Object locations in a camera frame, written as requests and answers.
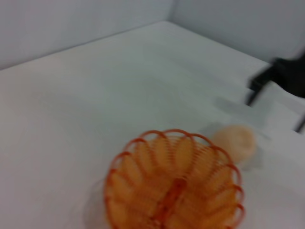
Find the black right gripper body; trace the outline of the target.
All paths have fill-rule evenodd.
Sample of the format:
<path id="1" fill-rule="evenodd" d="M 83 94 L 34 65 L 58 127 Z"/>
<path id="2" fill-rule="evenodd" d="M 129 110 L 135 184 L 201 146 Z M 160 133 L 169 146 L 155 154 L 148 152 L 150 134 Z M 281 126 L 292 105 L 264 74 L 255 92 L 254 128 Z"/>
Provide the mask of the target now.
<path id="1" fill-rule="evenodd" d="M 276 58 L 273 69 L 273 82 L 294 96 L 305 97 L 305 51 L 291 60 Z"/>

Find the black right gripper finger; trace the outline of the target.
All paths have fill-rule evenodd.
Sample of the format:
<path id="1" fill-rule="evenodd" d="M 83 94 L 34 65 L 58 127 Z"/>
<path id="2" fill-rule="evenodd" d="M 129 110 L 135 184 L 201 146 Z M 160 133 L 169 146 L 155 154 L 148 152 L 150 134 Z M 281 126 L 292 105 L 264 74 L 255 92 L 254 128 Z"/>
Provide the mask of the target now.
<path id="1" fill-rule="evenodd" d="M 263 91 L 264 87 L 267 86 L 269 82 L 273 81 L 276 75 L 277 72 L 275 67 L 272 65 L 253 77 L 248 85 L 248 89 L 250 89 L 251 92 L 248 94 L 245 104 L 247 106 L 252 106 L 259 94 Z"/>
<path id="2" fill-rule="evenodd" d="M 305 127 L 305 115 L 303 115 L 302 118 L 299 120 L 296 127 L 294 128 L 294 131 L 297 133 L 301 133 L 304 127 Z"/>

